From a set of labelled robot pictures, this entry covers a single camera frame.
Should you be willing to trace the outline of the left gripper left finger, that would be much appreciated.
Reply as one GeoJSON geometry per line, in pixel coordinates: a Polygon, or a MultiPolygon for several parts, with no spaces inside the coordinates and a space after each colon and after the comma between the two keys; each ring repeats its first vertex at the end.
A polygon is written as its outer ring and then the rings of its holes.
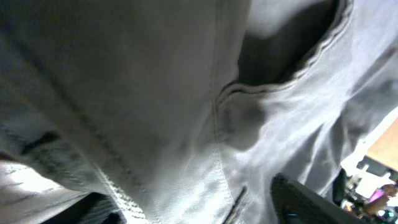
{"type": "Polygon", "coordinates": [[[73,204],[65,211],[42,222],[42,224],[122,224],[117,208],[109,197],[92,193],[73,204]]]}

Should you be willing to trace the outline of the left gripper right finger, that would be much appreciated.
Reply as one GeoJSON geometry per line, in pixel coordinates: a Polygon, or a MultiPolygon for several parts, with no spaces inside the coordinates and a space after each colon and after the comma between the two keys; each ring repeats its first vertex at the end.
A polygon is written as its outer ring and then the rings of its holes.
{"type": "Polygon", "coordinates": [[[280,224],[366,224],[282,173],[270,189],[280,224]]]}

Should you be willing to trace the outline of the grey shorts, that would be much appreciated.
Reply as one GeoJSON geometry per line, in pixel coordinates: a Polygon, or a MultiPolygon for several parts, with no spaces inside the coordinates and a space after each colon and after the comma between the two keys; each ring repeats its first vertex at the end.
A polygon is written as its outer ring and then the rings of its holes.
{"type": "Polygon", "coordinates": [[[1,151],[128,223],[276,223],[396,107],[396,1],[1,2],[1,151]]]}

